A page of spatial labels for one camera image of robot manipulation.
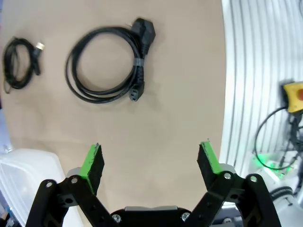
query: beige table surface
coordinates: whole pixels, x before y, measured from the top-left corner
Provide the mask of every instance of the beige table surface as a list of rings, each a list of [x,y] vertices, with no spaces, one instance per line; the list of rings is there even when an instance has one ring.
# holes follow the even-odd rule
[[[2,47],[12,36],[45,44],[41,76],[23,90],[1,92],[13,146],[54,152],[67,173],[99,142],[106,165],[98,197],[110,212],[126,205],[194,208],[206,191],[198,144],[209,139],[217,155],[221,145],[221,0],[6,0],[2,16]],[[150,19],[157,34],[144,95],[136,103],[124,96],[105,105],[78,99],[64,78],[70,49],[91,29],[126,26],[137,17]],[[132,63],[124,40],[99,36],[83,54],[81,79],[110,88]]]

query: green tape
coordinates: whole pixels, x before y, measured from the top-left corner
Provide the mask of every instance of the green tape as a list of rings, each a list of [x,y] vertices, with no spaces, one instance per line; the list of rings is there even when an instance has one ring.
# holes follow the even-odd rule
[[[89,179],[89,172],[90,172],[92,164],[94,163],[96,152],[97,152],[99,146],[100,146],[99,144],[91,145],[91,147],[89,149],[89,152],[86,155],[86,158],[84,160],[84,163],[83,163],[83,165],[80,169],[80,173],[79,173],[79,175],[83,179],[87,180],[87,182],[89,183],[89,187],[90,187],[92,192],[93,192],[93,187],[91,186],[91,182],[90,182],[90,179]]]
[[[222,172],[222,168],[220,166],[220,163],[218,162],[218,159],[216,157],[216,154],[214,153],[214,150],[210,142],[209,141],[201,142],[201,146],[204,148],[205,154],[210,163],[213,173],[219,174],[220,172]]]

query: black power cable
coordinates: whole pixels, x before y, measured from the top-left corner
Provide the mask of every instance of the black power cable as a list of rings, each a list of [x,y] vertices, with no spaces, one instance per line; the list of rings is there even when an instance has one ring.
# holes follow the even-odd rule
[[[85,87],[78,79],[77,66],[80,56],[87,44],[97,35],[114,34],[125,39],[134,53],[134,66],[126,79],[118,86],[104,91],[94,91]],[[144,92],[144,59],[149,47],[156,36],[152,22],[138,18],[132,29],[124,27],[102,27],[89,32],[81,38],[71,50],[65,64],[65,79],[70,90],[83,101],[103,104],[115,101],[129,92],[132,101],[138,101]],[[69,64],[71,61],[71,75],[75,81],[77,92],[69,79]]]
[[[22,79],[17,79],[17,75],[14,75],[15,68],[15,59],[17,59],[17,72],[19,66],[19,57],[17,52],[18,46],[25,46],[28,55],[29,55],[29,66],[25,73],[25,76]],[[24,88],[31,80],[33,76],[33,72],[36,75],[40,75],[40,67],[38,63],[38,57],[40,52],[44,49],[44,45],[42,43],[38,43],[36,47],[34,47],[28,40],[23,38],[14,37],[12,41],[6,46],[3,53],[3,69],[4,69],[4,80],[6,83],[10,85],[10,88],[14,89],[22,89]],[[4,83],[4,91],[8,94],[10,89],[7,90]]]
[[[257,152],[257,139],[258,139],[258,135],[263,127],[263,125],[267,122],[267,120],[273,116],[274,114],[276,114],[277,112],[281,111],[281,110],[284,110],[284,109],[287,109],[286,106],[283,106],[283,107],[280,107],[278,109],[276,109],[275,111],[273,111],[272,113],[270,113],[266,118],[265,120],[261,123],[261,125],[258,127],[257,129],[257,133],[256,133],[256,136],[255,136],[255,140],[254,140],[254,149],[253,149],[253,152],[255,153],[255,156],[256,156],[256,159],[262,164],[262,166],[268,168],[268,169],[271,169],[271,170],[283,170],[283,169],[286,169],[288,167],[290,167],[293,163],[295,163],[295,161],[297,160],[297,158],[299,157],[300,155],[300,152],[302,151],[302,144],[303,144],[303,141],[301,141],[298,137],[297,137],[297,134],[299,132],[299,130],[301,129],[301,127],[299,127],[299,123],[301,121],[301,118],[302,118],[302,113],[296,113],[294,115],[294,119],[292,122],[289,122],[290,125],[291,125],[291,129],[290,129],[290,139],[289,141],[293,144],[294,148],[297,150],[297,154],[292,158],[291,162],[289,163],[289,165],[287,166],[284,166],[284,167],[280,167],[280,168],[272,168],[270,166],[267,166],[266,164],[264,164],[261,159],[258,157],[258,152]],[[289,143],[287,145],[287,148],[285,150],[285,153],[284,153],[284,156],[282,157],[282,159],[284,160],[285,159],[285,154],[288,150],[288,146],[289,146]]]

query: orange button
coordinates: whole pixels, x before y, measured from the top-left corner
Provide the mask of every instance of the orange button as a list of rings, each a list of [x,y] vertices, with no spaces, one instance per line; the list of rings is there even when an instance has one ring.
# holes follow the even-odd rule
[[[297,91],[297,96],[298,96],[298,99],[303,101],[303,89],[300,89]]]

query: metal ribbed panel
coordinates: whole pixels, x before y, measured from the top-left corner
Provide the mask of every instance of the metal ribbed panel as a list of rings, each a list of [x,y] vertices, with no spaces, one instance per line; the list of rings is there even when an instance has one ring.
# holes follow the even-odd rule
[[[222,0],[226,42],[225,112],[220,162],[242,174],[260,123],[281,106],[279,82],[303,80],[301,0]],[[261,130],[258,150],[287,144],[287,113]]]

